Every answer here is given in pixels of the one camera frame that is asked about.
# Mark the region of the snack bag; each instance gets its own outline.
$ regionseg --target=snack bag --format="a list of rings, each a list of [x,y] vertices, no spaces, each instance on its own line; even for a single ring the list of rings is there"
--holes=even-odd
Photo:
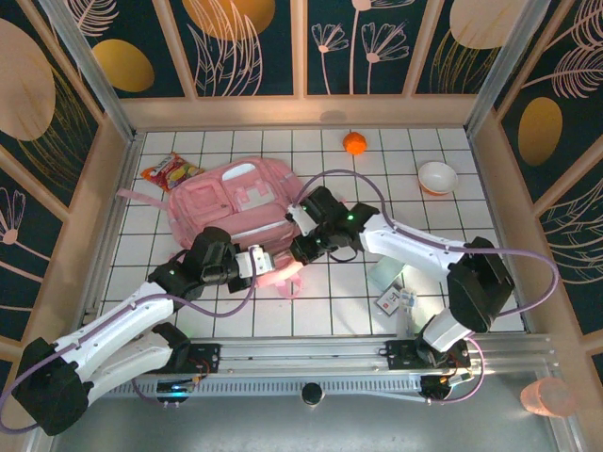
[[[159,165],[147,168],[140,175],[164,191],[170,192],[186,179],[204,172],[201,168],[188,163],[177,153],[170,153]]]

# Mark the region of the gold circle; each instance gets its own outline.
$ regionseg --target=gold circle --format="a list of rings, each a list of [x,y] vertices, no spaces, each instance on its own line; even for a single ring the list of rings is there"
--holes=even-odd
[[[153,85],[155,72],[149,59],[125,40],[103,40],[92,48],[109,83],[128,92],[141,92]]]
[[[232,3],[241,19],[247,16],[252,21],[258,35],[268,28],[276,9],[274,0],[232,0]],[[219,40],[233,40],[236,21],[231,0],[182,0],[182,4],[192,22],[204,33]]]
[[[0,19],[0,130],[22,141],[41,137],[56,100],[44,52],[21,28]]]
[[[469,49],[501,47],[525,5],[526,0],[454,0],[450,10],[450,33]]]
[[[538,97],[531,101],[519,122],[519,154],[537,167],[555,152],[562,135],[563,115],[555,101]]]

